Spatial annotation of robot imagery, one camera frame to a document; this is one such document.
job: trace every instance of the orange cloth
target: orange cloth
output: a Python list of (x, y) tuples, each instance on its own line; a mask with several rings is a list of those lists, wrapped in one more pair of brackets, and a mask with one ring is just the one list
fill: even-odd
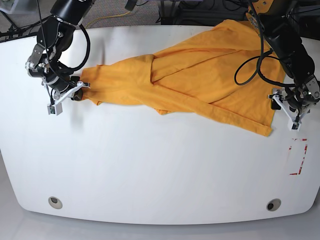
[[(122, 105), (147, 105), (160, 114), (194, 112), (215, 121), (268, 136), (274, 111), (268, 94), (274, 86), (257, 75), (237, 86), (234, 74), (247, 59), (260, 54), (260, 38), (249, 26), (225, 20), (173, 47), (83, 70), (81, 80), (90, 83), (83, 99)], [(238, 81), (247, 80), (257, 61), (246, 64)], [(282, 82), (280, 63), (265, 58), (262, 73)]]

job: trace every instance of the black wire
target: black wire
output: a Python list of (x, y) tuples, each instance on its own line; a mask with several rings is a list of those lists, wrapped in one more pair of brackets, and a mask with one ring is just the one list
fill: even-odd
[[(49, 16), (47, 16), (47, 17), (45, 17), (44, 19), (42, 19), (42, 23), (45, 22), (46, 20), (48, 20), (48, 18), (49, 18)], [(40, 25), (40, 21), (37, 21), (37, 22), (32, 23), (32, 24), (29, 24), (29, 25), (22, 26), (22, 27), (20, 27), (20, 28), (23, 29), (23, 28), (26, 28), (26, 27), (27, 27), (25, 30), (28, 30), (28, 29), (30, 29), (31, 27), (36, 27), (36, 26), (38, 26), (38, 25)]]
[(35, 35), (34, 35), (34, 33), (31, 33), (31, 35), (16, 36), (14, 38), (0, 40), (0, 43), (5, 43), (5, 42), (12, 41), (12, 40), (17, 40), (17, 39), (24, 39), (24, 38), (27, 38), (27, 37), (30, 37), (30, 36), (35, 36)]
[(201, 4), (201, 1), (197, 2), (195, 5), (189, 4), (186, 1), (181, 1), (182, 5), (186, 6), (189, 9), (195, 9)]
[(292, 18), (292, 20), (295, 21), (295, 23), (299, 25), (299, 22), (297, 20), (295, 20), (295, 18), (293, 16), (289, 15), (289, 17)]
[(88, 61), (88, 58), (89, 58), (89, 55), (90, 55), (90, 48), (91, 48), (90, 37), (89, 37), (89, 35), (87, 33), (86, 28), (82, 24), (80, 24), (79, 27), (82, 30), (82, 32), (83, 32), (83, 34), (85, 36), (85, 39), (86, 39), (86, 51), (85, 51), (84, 59), (83, 59), (82, 63), (79, 66), (77, 66), (77, 67), (67, 67), (66, 66), (66, 69), (68, 71), (70, 71), (70, 72), (76, 72), (76, 71), (82, 69), (83, 66), (86, 64), (86, 62)]
[[(277, 57), (274, 57), (274, 56), (265, 56), (265, 58), (276, 59), (276, 60), (278, 60), (280, 63), (282, 63), (283, 65), (286, 65), (286, 63), (285, 63), (283, 60), (289, 59), (290, 56), (288, 56), (288, 57), (286, 57), (286, 58), (277, 58)], [(292, 70), (291, 70), (291, 69), (288, 69), (288, 70), (290, 71), (290, 73), (291, 73), (291, 75), (293, 76), (293, 78), (296, 79), (296, 76), (295, 76), (295, 74), (292, 72)]]
[[(287, 84), (287, 83), (281, 83), (281, 82), (278, 82), (278, 81), (272, 81), (268, 78), (266, 78), (262, 72), (261, 72), (261, 64), (262, 64), (262, 61), (264, 58), (272, 58), (272, 59), (277, 59), (278, 61), (282, 62), (283, 64), (285, 64), (281, 59), (279, 58), (276, 58), (276, 57), (272, 57), (272, 56), (269, 56), (273, 50), (269, 50), (267, 52), (264, 52), (264, 36), (263, 36), (263, 30), (262, 30), (262, 25), (261, 25), (261, 22), (260, 22), (260, 19), (259, 19), (259, 16), (256, 12), (256, 9), (254, 8), (253, 6), (253, 3), (252, 3), (252, 0), (247, 0), (252, 12), (253, 12), (253, 17), (255, 17), (256, 19), (256, 22), (257, 22), (257, 26), (258, 26), (258, 29), (259, 29), (259, 35), (260, 35), (260, 56), (256, 56), (256, 57), (252, 57), (248, 60), (246, 60), (243, 64), (241, 64), (241, 66), (235, 71), (235, 74), (234, 74), (234, 82), (235, 84), (237, 84), (238, 86), (243, 86), (243, 85), (246, 85), (248, 84), (257, 74), (259, 75), (259, 77), (269, 83), (269, 84), (272, 84), (272, 85), (276, 85), (276, 86), (279, 86), (279, 87), (288, 87), (288, 88), (293, 88), (295, 87), (296, 85), (295, 84)], [(258, 59), (257, 63), (256, 63), (256, 69), (254, 71), (254, 73), (252, 74), (252, 76), (246, 80), (245, 82), (242, 82), (242, 83), (239, 83), (237, 81), (237, 74), (238, 72), (240, 71), (240, 69), (245, 65), (247, 64), (248, 62), (250, 62), (251, 60), (253, 59)]]
[(215, 4), (216, 4), (216, 0), (213, 0), (213, 4), (212, 4), (212, 6), (211, 6), (208, 10), (209, 10), (209, 11), (212, 10), (212, 9), (214, 8)]
[(46, 43), (46, 38), (45, 38), (44, 26), (43, 26), (43, 23), (42, 23), (42, 17), (41, 17), (39, 0), (36, 0), (36, 3), (37, 3), (37, 6), (38, 6), (38, 14), (39, 14), (40, 25), (41, 25), (41, 30), (42, 30), (43, 43), (44, 43), (44, 47), (45, 47), (46, 57), (48, 58), (49, 67), (50, 67), (51, 71), (52, 71), (59, 79), (61, 79), (61, 80), (62, 80), (63, 82), (65, 82), (66, 84), (75, 87), (75, 84), (73, 84), (73, 83), (70, 82), (70, 81), (66, 81), (63, 77), (61, 77), (59, 74), (57, 74), (57, 73), (55, 72), (55, 70), (51, 67), (50, 58), (49, 58), (49, 54), (48, 54), (48, 51), (47, 51), (47, 43)]
[(315, 11), (315, 10), (320, 10), (320, 8), (311, 9), (311, 10), (307, 10), (307, 11), (288, 13), (287, 15), (303, 14), (303, 13), (308, 13), (308, 12), (312, 12), (312, 11)]
[(51, 89), (51, 93), (50, 93), (50, 98), (53, 99), (52, 93), (53, 93), (54, 89)]
[(161, 22), (161, 15), (160, 15), (160, 11), (159, 11), (159, 18), (158, 18), (157, 21), (155, 21), (155, 23), (157, 24), (157, 23), (160, 23), (160, 22)]
[(251, 8), (251, 10), (253, 12), (254, 17), (256, 18), (256, 22), (257, 22), (258, 29), (259, 29), (259, 34), (260, 34), (260, 56), (259, 56), (259, 59), (258, 59), (257, 65), (256, 65), (256, 70), (254, 71), (252, 76), (248, 80), (246, 80), (245, 82), (239, 83), (237, 81), (237, 74), (238, 74), (239, 70), (245, 65), (245, 63), (242, 64), (237, 69), (237, 71), (234, 74), (234, 82), (238, 86), (243, 86), (243, 85), (248, 84), (257, 75), (258, 71), (260, 70), (260, 67), (261, 67), (261, 64), (262, 64), (262, 60), (263, 60), (263, 57), (264, 57), (264, 36), (263, 36), (263, 30), (262, 30), (261, 22), (259, 20), (259, 16), (258, 16), (258, 14), (256, 12), (256, 9), (254, 8), (254, 5), (252, 4), (252, 1), (251, 0), (247, 0), (247, 2), (248, 2), (249, 6), (250, 6), (250, 8)]
[(32, 29), (34, 29), (35, 27), (36, 27), (36, 26), (33, 26), (33, 27), (30, 29), (28, 35), (31, 33)]
[(239, 0), (239, 2), (234, 1), (234, 0), (228, 0), (228, 1), (229, 1), (229, 2), (232, 1), (232, 2), (234, 2), (235, 4), (240, 5), (240, 6), (243, 7), (243, 8), (248, 8), (248, 7), (249, 7), (249, 4), (248, 4), (247, 1), (245, 1), (245, 0)]
[(54, 104), (55, 104), (55, 100), (54, 100), (54, 98), (52, 97), (52, 95), (51, 95), (50, 92), (49, 92), (49, 87), (48, 87), (48, 85), (45, 85), (45, 88), (46, 88), (46, 91), (48, 92), (48, 95), (49, 95), (49, 97), (50, 97), (50, 104), (51, 104), (51, 105), (54, 105)]
[(145, 4), (147, 4), (149, 1), (146, 1), (146, 2), (144, 2), (144, 3), (142, 3), (142, 4), (136, 4), (136, 6), (142, 6), (142, 5), (145, 5)]
[(227, 10), (229, 10), (229, 11), (237, 11), (237, 10), (239, 10), (239, 9), (241, 8), (241, 6), (238, 5), (237, 8), (235, 8), (235, 9), (230, 9), (230, 8), (227, 7), (225, 1), (226, 1), (226, 0), (222, 0), (222, 5), (224, 6), (225, 9), (227, 9)]

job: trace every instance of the floor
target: floor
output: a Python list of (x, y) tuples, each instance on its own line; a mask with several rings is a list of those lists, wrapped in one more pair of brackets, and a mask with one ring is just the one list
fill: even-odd
[[(55, 2), (56, 0), (40, 0), (40, 10), (42, 18), (50, 15), (50, 10)], [(145, 2), (146, 0), (138, 0), (137, 4), (143, 4)], [(82, 24), (86, 26), (89, 22), (99, 17), (124, 14), (127, 12), (125, 10), (126, 3), (127, 0), (96, 0), (91, 10), (84, 18)], [(197, 1), (189, 1), (187, 4), (189, 4), (189, 6), (193, 6), (197, 3)], [(218, 8), (223, 8), (222, 0), (203, 0), (203, 2), (196, 7), (196, 9), (199, 10), (215, 10)], [(38, 12), (32, 14), (11, 14), (9, 17), (15, 22), (18, 27), (33, 24), (39, 20)], [(159, 11), (157, 1), (150, 0), (144, 5), (136, 6), (134, 10), (126, 16), (100, 20), (97, 23), (91, 25), (89, 28), (155, 25), (157, 24), (156, 21), (158, 20), (158, 18)], [(9, 22), (0, 14), (0, 32), (6, 32), (9, 27)], [(36, 32), (37, 30), (38, 27), (35, 27), (31, 31)]]

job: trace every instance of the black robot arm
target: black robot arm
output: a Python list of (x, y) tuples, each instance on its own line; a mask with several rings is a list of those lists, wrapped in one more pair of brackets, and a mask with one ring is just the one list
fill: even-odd
[[(237, 85), (242, 86), (249, 83), (258, 74), (265, 82), (281, 87), (274, 88), (269, 96), (271, 108), (284, 110), (289, 117), (290, 130), (299, 130), (301, 119), (310, 112), (311, 106), (320, 101), (320, 82), (314, 75), (313, 59), (308, 55), (300, 36), (288, 22), (287, 13), (292, 9), (293, 1), (247, 0), (247, 2), (249, 4), (247, 18), (260, 36), (261, 54), (244, 62), (235, 72), (234, 81)], [(263, 52), (264, 40), (271, 47), (267, 52)], [(270, 56), (271, 53), (275, 53), (276, 57)], [(293, 83), (277, 82), (265, 77), (260, 69), (264, 58), (280, 61), (285, 73), (293, 79)], [(256, 71), (247, 81), (239, 83), (237, 73), (244, 64), (254, 59), (258, 59)]]
[[(37, 44), (26, 63), (26, 69), (31, 77), (42, 78), (48, 91), (51, 88), (49, 114), (60, 114), (62, 112), (61, 102), (66, 97), (71, 97), (72, 100), (81, 100), (82, 88), (89, 86), (80, 82), (79, 77), (71, 75), (80, 70), (89, 58), (90, 38), (81, 22), (94, 1), (57, 0), (50, 11), (52, 15), (46, 22), (41, 23), (37, 32)], [(86, 54), (79, 66), (68, 67), (59, 62), (59, 59), (62, 52), (70, 47), (76, 26), (80, 27), (86, 38)]]

